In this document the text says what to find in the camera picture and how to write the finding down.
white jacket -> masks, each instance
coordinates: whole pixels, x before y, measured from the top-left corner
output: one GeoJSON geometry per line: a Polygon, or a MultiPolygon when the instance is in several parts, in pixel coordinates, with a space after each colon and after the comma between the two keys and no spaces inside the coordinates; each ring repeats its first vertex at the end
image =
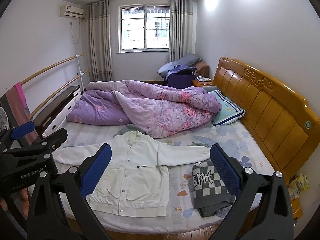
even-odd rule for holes
{"type": "MultiPolygon", "coordinates": [[[[167,166],[196,163],[210,158],[204,146],[170,146],[138,131],[129,131],[107,142],[112,158],[94,192],[93,210],[130,217],[165,216],[169,201],[167,166]]],[[[55,160],[80,165],[103,143],[57,150],[55,160]]]]}

human hand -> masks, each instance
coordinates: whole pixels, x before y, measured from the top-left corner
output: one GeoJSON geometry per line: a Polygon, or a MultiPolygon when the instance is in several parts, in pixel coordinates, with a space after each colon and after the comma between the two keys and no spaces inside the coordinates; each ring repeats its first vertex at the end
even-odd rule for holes
{"type": "MultiPolygon", "coordinates": [[[[26,217],[29,211],[28,191],[26,188],[20,190],[19,198],[20,200],[22,200],[22,214],[26,217]]],[[[0,206],[3,208],[4,211],[8,210],[7,203],[4,201],[4,199],[0,199],[0,206]]]]}

comforter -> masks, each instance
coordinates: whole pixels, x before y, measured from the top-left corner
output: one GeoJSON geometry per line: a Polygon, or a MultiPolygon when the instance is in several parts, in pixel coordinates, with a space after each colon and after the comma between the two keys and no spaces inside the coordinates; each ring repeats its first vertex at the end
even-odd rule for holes
{"type": "Polygon", "coordinates": [[[163,138],[200,126],[221,109],[215,96],[202,88],[180,90],[133,80],[91,82],[68,120],[94,125],[131,122],[152,138],[163,138]]]}

round sticker on headboard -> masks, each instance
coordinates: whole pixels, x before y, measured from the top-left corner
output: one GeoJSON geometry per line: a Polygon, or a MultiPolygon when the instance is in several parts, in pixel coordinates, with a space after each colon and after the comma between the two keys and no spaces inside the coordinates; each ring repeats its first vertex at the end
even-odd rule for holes
{"type": "Polygon", "coordinates": [[[311,127],[311,122],[310,122],[310,121],[307,121],[307,122],[306,122],[306,128],[309,129],[310,127],[311,127]]]}

bed sheet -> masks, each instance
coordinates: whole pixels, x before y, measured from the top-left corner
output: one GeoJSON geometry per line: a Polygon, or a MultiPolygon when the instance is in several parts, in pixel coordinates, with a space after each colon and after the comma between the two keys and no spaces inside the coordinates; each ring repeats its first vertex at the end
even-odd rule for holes
{"type": "MultiPolygon", "coordinates": [[[[123,126],[93,126],[67,122],[64,128],[68,139],[61,147],[83,146],[110,140],[123,126]]],[[[202,127],[193,128],[178,134],[157,139],[170,145],[201,144],[211,147],[219,143],[224,151],[235,157],[244,167],[252,167],[257,173],[272,175],[273,167],[268,162],[252,136],[236,121],[232,124],[213,127],[211,122],[202,127]]],[[[57,163],[59,172],[65,172],[70,166],[57,163]]],[[[94,211],[102,225],[111,231],[137,234],[170,234],[189,232],[221,223],[230,208],[222,209],[216,215],[201,218],[193,208],[193,164],[169,168],[170,198],[167,216],[155,218],[131,218],[94,211]]],[[[68,217],[73,218],[70,205],[64,193],[61,199],[68,217]]],[[[259,205],[261,194],[257,194],[251,210],[259,205]]]]}

